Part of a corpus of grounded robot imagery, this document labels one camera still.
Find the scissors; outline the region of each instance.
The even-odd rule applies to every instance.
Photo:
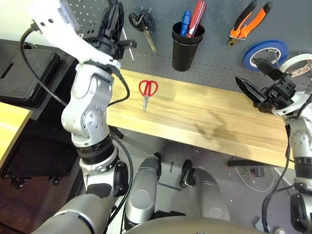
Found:
[[[153,92],[152,92],[152,84],[155,84],[155,85],[154,85],[154,86],[155,86],[155,89],[154,89]],[[141,93],[141,94],[143,95],[143,97],[144,97],[143,112],[145,112],[145,111],[146,111],[146,106],[147,106],[148,98],[151,97],[151,96],[153,96],[153,95],[156,93],[156,91],[157,91],[157,89],[158,89],[158,84],[157,84],[157,82],[154,81],[154,80],[142,80],[142,81],[140,82],[140,84],[138,85],[138,89],[140,90],[140,93]]]
[[[151,9],[148,11],[146,9],[141,8],[139,16],[135,13],[129,14],[129,22],[130,24],[140,32],[143,32],[152,52],[156,53],[156,48],[154,46],[153,40],[151,38],[151,31],[153,27],[153,20],[151,15]]]

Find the pliers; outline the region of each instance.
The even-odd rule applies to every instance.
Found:
[[[257,0],[253,0],[245,10],[240,14],[235,22],[233,29],[230,32],[230,39],[228,41],[228,48],[231,48],[234,44],[238,43],[240,40],[245,40],[248,34],[256,28],[262,20],[267,16],[268,12],[271,10],[273,3],[270,1],[264,5],[264,7],[259,11],[258,15],[253,19],[253,21],[245,25],[242,25],[252,14],[253,10],[257,7]]]

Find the pen holder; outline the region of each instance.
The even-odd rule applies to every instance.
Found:
[[[172,37],[174,39],[174,48],[172,54],[172,67],[179,71],[185,72],[190,69],[197,47],[203,35],[205,28],[198,25],[193,38],[180,36],[182,23],[178,22],[172,27]]]

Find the wooden board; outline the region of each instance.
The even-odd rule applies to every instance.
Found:
[[[282,118],[259,112],[245,95],[126,70],[121,73],[131,96],[108,108],[109,125],[285,166],[287,135]],[[159,84],[145,113],[138,90],[143,79]],[[113,100],[125,94],[115,78]]]
[[[31,116],[31,111],[0,102],[0,167]]]

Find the orange plier handle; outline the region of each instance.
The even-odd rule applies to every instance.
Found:
[[[239,15],[235,22],[233,29],[231,30],[231,37],[233,38],[246,38],[248,34],[256,28],[262,20],[267,16],[268,12],[271,10],[273,3],[270,1],[264,5],[264,7],[259,11],[258,15],[253,19],[253,21],[247,26],[242,27],[246,19],[252,14],[253,10],[257,7],[257,0],[253,0],[245,10]]]

